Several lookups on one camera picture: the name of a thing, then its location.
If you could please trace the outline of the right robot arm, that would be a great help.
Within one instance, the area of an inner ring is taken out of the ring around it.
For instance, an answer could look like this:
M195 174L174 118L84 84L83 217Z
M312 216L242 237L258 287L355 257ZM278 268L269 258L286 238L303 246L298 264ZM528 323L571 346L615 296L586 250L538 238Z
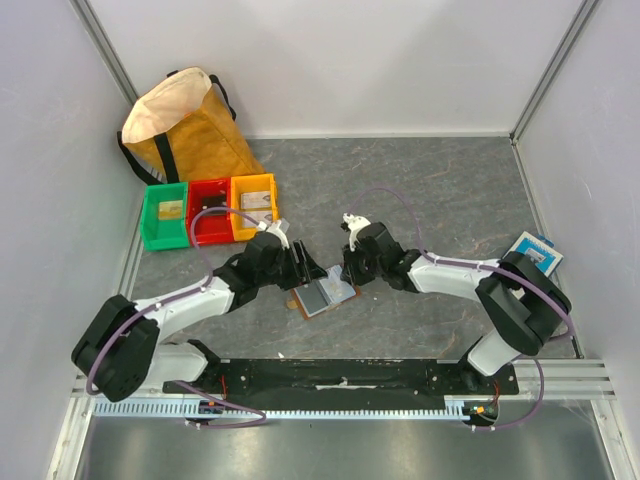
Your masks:
M380 278L391 288L416 294L446 294L479 302L493 330L476 342L458 368L467 392L483 392L503 366L533 357L562 325L572 333L571 303L526 255L471 261L405 249L381 222L345 214L342 279L364 286Z

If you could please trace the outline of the white VIP card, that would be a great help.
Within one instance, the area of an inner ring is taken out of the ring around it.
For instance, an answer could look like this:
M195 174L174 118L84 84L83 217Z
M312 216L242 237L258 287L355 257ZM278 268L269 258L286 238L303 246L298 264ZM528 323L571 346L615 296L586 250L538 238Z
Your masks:
M244 228L256 227L260 222L271 224L274 221L272 210L250 210L245 212L242 218Z

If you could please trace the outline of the brown leather card holder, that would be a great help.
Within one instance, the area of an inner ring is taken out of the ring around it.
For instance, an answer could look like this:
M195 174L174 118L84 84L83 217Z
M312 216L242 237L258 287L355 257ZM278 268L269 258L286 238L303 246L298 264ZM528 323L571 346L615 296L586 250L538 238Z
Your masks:
M334 265L327 269L326 277L292 289L286 307L309 320L358 297L359 288L343 281L341 274L342 266Z

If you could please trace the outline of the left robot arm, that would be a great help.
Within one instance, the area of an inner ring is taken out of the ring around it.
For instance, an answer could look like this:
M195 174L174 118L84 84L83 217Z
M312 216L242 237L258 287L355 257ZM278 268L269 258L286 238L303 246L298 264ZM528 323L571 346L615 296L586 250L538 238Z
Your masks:
M199 341L166 344L166 339L212 316L253 301L259 290L283 291L326 277L300 240L286 243L261 232L204 280L164 296L130 301L110 297L76 344L71 360L87 377L86 391L122 401L142 385L187 382L210 392L220 380L216 356Z

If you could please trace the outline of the grey striped card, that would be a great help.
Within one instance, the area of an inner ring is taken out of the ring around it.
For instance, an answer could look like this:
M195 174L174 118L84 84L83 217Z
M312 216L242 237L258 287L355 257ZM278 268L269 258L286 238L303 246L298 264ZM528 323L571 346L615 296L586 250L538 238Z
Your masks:
M321 313L329 306L323 290L317 283L297 287L294 293L302 311L307 317Z

